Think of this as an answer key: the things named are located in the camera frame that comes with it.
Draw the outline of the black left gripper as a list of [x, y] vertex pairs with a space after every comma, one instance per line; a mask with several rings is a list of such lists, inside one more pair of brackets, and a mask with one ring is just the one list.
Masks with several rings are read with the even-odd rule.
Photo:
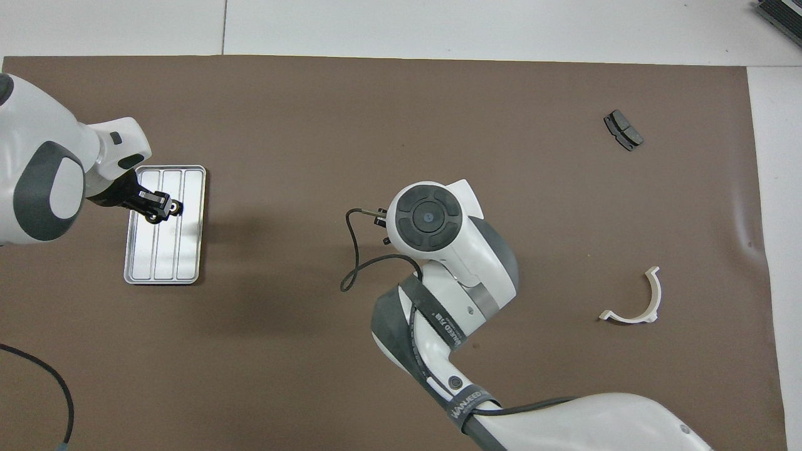
[[124, 172], [108, 188], [95, 196], [89, 196], [88, 200], [102, 207], [118, 206], [127, 209], [139, 209], [144, 202], [152, 209], [145, 215], [145, 220], [151, 224], [158, 224], [165, 220], [165, 212], [157, 209], [169, 209], [172, 202], [166, 192], [144, 190], [138, 183], [134, 170]]

